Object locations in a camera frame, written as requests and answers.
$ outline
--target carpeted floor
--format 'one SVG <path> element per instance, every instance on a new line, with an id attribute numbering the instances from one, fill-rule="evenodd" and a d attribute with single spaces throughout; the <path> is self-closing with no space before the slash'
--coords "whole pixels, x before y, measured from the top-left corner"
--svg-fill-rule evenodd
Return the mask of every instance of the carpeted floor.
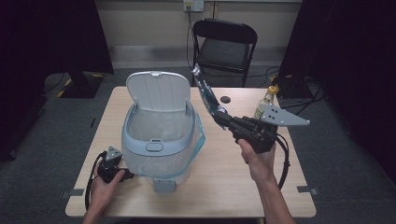
<path id="1" fill-rule="evenodd" d="M 252 66 L 247 87 L 266 88 L 269 66 Z M 188 67 L 117 69 L 108 75 L 94 99 L 64 99 L 56 94 L 68 79 L 62 74 L 47 79 L 49 98 L 41 116 L 17 148 L 17 159 L 0 163 L 0 223 L 79 223 L 64 209 L 64 191 L 75 185 L 79 170 L 106 107 L 111 91 L 125 85 L 133 72 L 160 70 L 179 73 L 191 79 Z M 218 78 L 213 77 L 213 86 Z M 309 81 L 315 93 L 319 84 Z M 282 107 L 298 105 L 304 99 L 280 99 Z M 302 106 L 288 107 L 297 113 Z M 347 135 L 342 117 L 324 99 L 299 113 L 310 119 L 309 128 L 290 128 L 306 181 L 318 190 L 313 199 L 317 215 L 298 218 L 298 223 L 396 223 L 396 190 L 375 160 Z M 254 219 L 127 219 L 103 218 L 101 223 L 255 223 Z"/>

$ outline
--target bottle cap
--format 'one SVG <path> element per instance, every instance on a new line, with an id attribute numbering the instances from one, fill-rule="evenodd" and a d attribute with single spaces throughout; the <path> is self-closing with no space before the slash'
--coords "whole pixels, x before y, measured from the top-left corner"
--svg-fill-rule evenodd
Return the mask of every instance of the bottle cap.
<path id="1" fill-rule="evenodd" d="M 275 88 L 275 86 L 270 86 L 270 87 L 268 87 L 268 93 L 270 93 L 270 94 L 275 94 L 275 93 L 276 93 L 276 88 Z"/>

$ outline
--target table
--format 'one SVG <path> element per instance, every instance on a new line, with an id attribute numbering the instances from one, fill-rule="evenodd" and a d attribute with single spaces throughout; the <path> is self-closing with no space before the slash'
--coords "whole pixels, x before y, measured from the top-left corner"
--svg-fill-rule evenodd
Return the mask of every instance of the table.
<path id="1" fill-rule="evenodd" d="M 218 99 L 223 95 L 231 98 L 231 102 L 224 105 L 230 115 L 252 117 L 266 89 L 213 88 L 213 92 Z M 126 87 L 113 90 L 75 189 L 86 188 L 93 162 L 100 152 L 109 146 L 121 149 L 121 128 L 132 103 Z M 104 216 L 264 217 L 256 185 L 250 178 L 248 166 L 232 133 L 223 131 L 206 112 L 197 88 L 191 88 L 191 103 L 203 123 L 206 141 L 191 165 L 189 178 L 172 194 L 155 193 L 145 177 L 125 180 L 118 184 Z M 294 217 L 312 217 L 316 208 L 311 194 L 297 190 L 298 186 L 306 186 L 306 182 L 289 132 L 287 128 L 279 128 L 278 132 L 290 146 L 290 169 L 282 193 Z M 277 178 L 280 178 L 283 160 L 283 150 L 278 147 L 275 158 Z M 65 212 L 70 217 L 84 216 L 84 195 L 71 196 Z"/>

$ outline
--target open lid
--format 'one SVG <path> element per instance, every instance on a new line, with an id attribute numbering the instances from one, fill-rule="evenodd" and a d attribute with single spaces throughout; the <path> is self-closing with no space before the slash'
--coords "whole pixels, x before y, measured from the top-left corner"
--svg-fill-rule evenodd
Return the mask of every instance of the open lid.
<path id="1" fill-rule="evenodd" d="M 134 103 L 151 111 L 185 110 L 191 95 L 190 82 L 176 73 L 133 73 L 128 76 L 126 86 Z"/>

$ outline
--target glass bottle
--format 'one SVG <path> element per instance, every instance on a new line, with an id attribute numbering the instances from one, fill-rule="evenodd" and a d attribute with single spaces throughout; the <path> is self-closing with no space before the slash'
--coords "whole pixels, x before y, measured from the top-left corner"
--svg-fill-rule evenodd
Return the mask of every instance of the glass bottle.
<path id="1" fill-rule="evenodd" d="M 274 96 L 276 94 L 276 88 L 274 86 L 268 87 L 267 93 L 257 104 L 256 112 L 254 112 L 254 119 L 260 119 L 266 105 L 274 103 Z"/>

